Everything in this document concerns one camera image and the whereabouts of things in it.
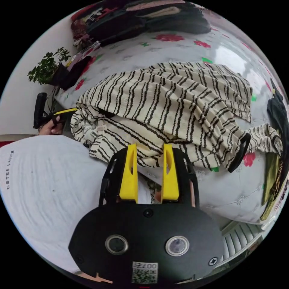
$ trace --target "green plant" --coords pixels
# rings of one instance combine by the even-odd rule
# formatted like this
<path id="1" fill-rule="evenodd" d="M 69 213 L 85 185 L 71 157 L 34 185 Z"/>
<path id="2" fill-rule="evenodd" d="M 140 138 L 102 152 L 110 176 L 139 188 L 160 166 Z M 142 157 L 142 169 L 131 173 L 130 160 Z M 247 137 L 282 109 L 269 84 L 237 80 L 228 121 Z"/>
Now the green plant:
<path id="1" fill-rule="evenodd" d="M 38 66 L 28 72 L 29 81 L 38 81 L 41 85 L 49 83 L 59 64 L 62 61 L 67 61 L 70 57 L 69 51 L 63 47 L 58 48 L 54 54 L 47 52 Z"/>

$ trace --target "striped cloth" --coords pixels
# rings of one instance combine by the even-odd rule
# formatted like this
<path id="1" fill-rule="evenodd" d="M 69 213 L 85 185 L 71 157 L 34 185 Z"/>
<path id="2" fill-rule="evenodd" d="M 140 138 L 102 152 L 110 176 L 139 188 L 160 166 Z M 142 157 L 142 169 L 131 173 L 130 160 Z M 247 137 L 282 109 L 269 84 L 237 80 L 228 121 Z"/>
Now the striped cloth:
<path id="1" fill-rule="evenodd" d="M 246 151 L 282 151 L 270 125 L 238 127 L 234 116 L 251 121 L 251 95 L 249 82 L 224 65 L 160 63 L 108 76 L 87 90 L 71 131 L 92 157 L 106 162 L 136 143 L 138 164 L 159 167 L 163 144 L 170 143 L 195 166 L 223 164 L 233 171 Z"/>

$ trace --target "plant pot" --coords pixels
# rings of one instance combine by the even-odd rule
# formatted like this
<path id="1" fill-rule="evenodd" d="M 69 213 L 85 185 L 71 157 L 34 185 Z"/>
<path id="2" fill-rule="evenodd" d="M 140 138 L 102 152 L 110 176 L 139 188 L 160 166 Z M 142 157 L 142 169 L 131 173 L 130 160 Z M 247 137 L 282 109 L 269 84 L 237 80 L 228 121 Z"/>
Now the plant pot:
<path id="1" fill-rule="evenodd" d="M 59 64 L 48 84 L 53 86 L 60 86 L 61 81 L 67 77 L 68 74 L 69 71 L 67 68 L 63 64 Z"/>

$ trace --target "white bedsheet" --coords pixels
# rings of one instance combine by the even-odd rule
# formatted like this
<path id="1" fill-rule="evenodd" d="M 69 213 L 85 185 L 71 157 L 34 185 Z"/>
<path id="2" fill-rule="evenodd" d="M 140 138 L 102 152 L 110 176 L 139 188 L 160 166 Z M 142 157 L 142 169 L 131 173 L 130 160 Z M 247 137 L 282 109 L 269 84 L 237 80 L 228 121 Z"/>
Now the white bedsheet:
<path id="1" fill-rule="evenodd" d="M 65 108 L 74 107 L 87 89 L 108 75 L 121 71 L 144 68 L 159 62 L 211 61 L 240 73 L 253 87 L 252 122 L 238 119 L 240 127 L 247 129 L 269 122 L 266 112 L 272 94 L 269 71 L 262 60 L 240 40 L 226 31 L 213 28 L 211 33 L 198 36 L 181 32 L 147 33 L 100 48 L 92 52 L 95 62 L 79 82 L 69 90 L 61 91 L 57 100 Z M 161 184 L 161 172 L 144 173 L 158 176 L 156 181 Z M 200 205 L 205 211 L 235 221 L 260 223 L 259 218 L 265 209 L 261 205 L 265 154 L 246 156 L 232 174 L 223 168 L 219 168 L 218 172 L 196 168 L 196 174 Z"/>

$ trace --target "potted plant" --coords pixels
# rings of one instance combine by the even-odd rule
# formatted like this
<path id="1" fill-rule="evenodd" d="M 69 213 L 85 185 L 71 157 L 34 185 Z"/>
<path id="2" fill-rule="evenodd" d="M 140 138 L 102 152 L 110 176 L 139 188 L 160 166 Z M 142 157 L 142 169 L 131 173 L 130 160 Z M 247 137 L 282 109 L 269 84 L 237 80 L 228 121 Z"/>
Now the potted plant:
<path id="1" fill-rule="evenodd" d="M 50 84 L 59 86 L 61 81 L 68 75 L 69 71 L 62 64 L 62 61 L 67 61 L 71 56 L 69 51 L 63 47 L 58 48 L 53 54 L 46 53 L 43 59 L 28 73 L 29 81 L 38 82 L 42 84 Z"/>

